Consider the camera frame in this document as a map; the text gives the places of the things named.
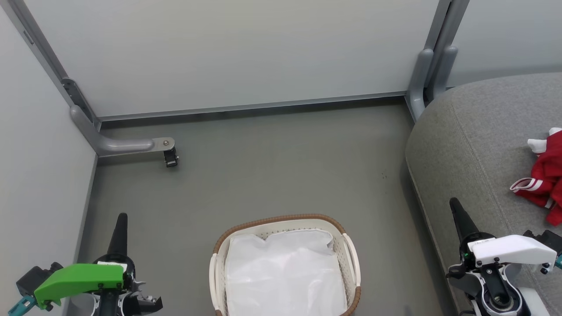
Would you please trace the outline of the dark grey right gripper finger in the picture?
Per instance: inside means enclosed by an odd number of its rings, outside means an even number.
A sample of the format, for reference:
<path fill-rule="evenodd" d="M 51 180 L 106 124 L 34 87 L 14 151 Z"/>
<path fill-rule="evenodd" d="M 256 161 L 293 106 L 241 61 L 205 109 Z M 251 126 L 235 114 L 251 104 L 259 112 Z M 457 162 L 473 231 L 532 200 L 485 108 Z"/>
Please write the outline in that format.
<path fill-rule="evenodd" d="M 450 198 L 449 206 L 454 219 L 458 240 L 461 243 L 468 243 L 481 239 L 482 237 L 479 229 L 456 197 Z"/>

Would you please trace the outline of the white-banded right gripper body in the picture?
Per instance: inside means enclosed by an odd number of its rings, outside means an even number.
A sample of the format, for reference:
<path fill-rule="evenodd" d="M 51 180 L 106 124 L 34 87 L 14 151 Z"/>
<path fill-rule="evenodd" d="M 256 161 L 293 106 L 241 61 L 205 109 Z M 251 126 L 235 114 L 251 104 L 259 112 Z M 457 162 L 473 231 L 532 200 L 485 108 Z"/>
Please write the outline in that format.
<path fill-rule="evenodd" d="M 556 268 L 558 236 L 553 232 L 500 238 L 480 234 L 479 240 L 461 243 L 461 262 L 447 272 L 449 284 L 464 292 L 472 306 L 460 315 L 548 316 L 538 292 L 516 287 L 512 280 L 523 265 L 535 266 L 544 275 Z"/>

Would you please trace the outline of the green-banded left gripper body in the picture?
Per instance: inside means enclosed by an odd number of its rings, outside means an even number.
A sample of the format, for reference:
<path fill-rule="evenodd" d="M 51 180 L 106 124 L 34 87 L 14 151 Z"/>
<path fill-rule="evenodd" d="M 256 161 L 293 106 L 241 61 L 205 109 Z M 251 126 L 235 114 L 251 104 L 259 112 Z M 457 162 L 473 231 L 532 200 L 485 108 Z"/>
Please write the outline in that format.
<path fill-rule="evenodd" d="M 56 270 L 34 291 L 38 308 L 50 309 L 63 298 L 89 294 L 93 316 L 146 316 L 163 309 L 162 298 L 142 294 L 135 264 L 126 255 L 108 254 L 93 263 Z"/>

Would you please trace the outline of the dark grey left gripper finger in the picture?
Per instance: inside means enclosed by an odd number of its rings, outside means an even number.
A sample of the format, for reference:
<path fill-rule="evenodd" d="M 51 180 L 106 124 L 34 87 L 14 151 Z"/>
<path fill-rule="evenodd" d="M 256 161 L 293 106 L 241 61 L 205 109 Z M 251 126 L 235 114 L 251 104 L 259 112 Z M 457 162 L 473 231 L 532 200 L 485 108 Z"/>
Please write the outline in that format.
<path fill-rule="evenodd" d="M 128 255 L 128 214 L 124 212 L 118 216 L 107 254 L 112 256 Z"/>

